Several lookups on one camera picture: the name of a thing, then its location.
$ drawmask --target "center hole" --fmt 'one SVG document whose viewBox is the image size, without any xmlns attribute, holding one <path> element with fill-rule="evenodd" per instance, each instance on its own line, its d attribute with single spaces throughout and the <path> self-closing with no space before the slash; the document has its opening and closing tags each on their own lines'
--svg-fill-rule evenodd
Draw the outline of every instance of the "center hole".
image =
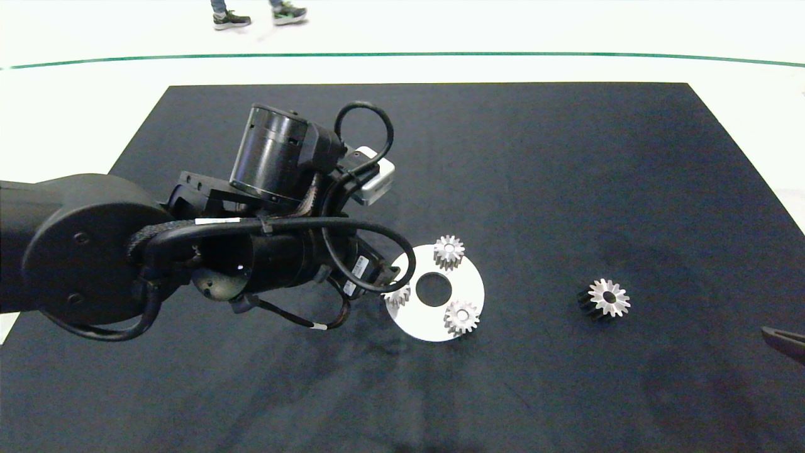
<svg viewBox="0 0 805 453">
<path fill-rule="evenodd" d="M 416 283 L 416 295 L 423 304 L 441 307 L 452 294 L 452 286 L 447 277 L 436 272 L 429 272 L 419 278 Z"/>
</svg>

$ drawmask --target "robotic arm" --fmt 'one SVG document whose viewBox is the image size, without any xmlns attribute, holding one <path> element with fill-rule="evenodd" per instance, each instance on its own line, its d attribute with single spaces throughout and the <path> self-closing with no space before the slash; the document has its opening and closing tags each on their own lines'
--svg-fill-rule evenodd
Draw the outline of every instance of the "robotic arm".
<svg viewBox="0 0 805 453">
<path fill-rule="evenodd" d="M 341 140 L 341 122 L 356 108 L 385 123 L 379 153 Z M 400 289 L 415 270 L 404 237 L 342 212 L 350 198 L 369 205 L 389 189 L 394 166 L 384 156 L 393 140 L 385 112 L 367 102 L 341 109 L 332 131 L 254 104 L 229 181 L 182 172 L 163 204 L 109 175 L 0 181 L 0 313 L 39 310 L 73 334 L 123 341 L 144 333 L 163 301 L 192 283 L 235 313 L 260 307 L 305 327 L 336 328 L 350 301 Z M 405 274 L 358 230 L 395 241 L 410 263 Z M 311 322 L 257 296 L 309 281 L 339 293 L 336 319 Z M 137 316 L 125 330 L 99 326 Z"/>
</svg>

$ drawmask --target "white floor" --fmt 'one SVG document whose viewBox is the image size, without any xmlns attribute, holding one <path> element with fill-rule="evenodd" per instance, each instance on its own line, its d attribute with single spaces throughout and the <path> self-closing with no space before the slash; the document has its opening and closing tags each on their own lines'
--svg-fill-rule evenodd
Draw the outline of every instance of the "white floor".
<svg viewBox="0 0 805 453">
<path fill-rule="evenodd" d="M 805 2 L 296 3 L 273 27 L 230 0 L 253 24 L 214 31 L 207 0 L 0 0 L 0 180 L 108 172 L 170 85 L 677 81 L 805 231 Z"/>
</svg>

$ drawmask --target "screw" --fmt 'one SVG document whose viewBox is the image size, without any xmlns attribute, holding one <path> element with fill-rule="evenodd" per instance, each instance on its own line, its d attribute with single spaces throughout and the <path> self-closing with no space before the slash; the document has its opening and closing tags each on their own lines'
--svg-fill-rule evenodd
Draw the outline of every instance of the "screw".
<svg viewBox="0 0 805 453">
<path fill-rule="evenodd" d="M 70 305 L 78 305 L 84 301 L 84 295 L 81 293 L 70 293 L 67 296 L 67 303 Z"/>
<path fill-rule="evenodd" d="M 89 235 L 83 231 L 79 231 L 72 237 L 72 240 L 76 241 L 78 245 L 86 245 L 89 243 Z"/>
</svg>

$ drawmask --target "white disc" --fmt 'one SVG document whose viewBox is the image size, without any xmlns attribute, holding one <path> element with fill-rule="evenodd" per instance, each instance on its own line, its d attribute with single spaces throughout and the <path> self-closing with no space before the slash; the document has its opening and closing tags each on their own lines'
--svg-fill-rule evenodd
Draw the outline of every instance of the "white disc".
<svg viewBox="0 0 805 453">
<path fill-rule="evenodd" d="M 444 321 L 447 306 L 453 301 L 466 301 L 471 303 L 480 315 L 484 309 L 484 282 L 481 274 L 466 256 L 458 267 L 452 270 L 439 268 L 433 260 L 433 244 L 414 247 L 414 255 L 416 270 L 410 282 L 411 297 L 405 305 L 396 306 L 387 302 L 386 309 L 394 322 L 412 337 L 432 342 L 454 339 L 459 335 L 449 330 Z M 392 265 L 400 268 L 399 275 L 402 275 L 408 269 L 408 257 L 402 254 Z M 444 276 L 450 282 L 452 289 L 450 298 L 438 307 L 426 305 L 416 293 L 419 279 L 429 273 Z"/>
</svg>

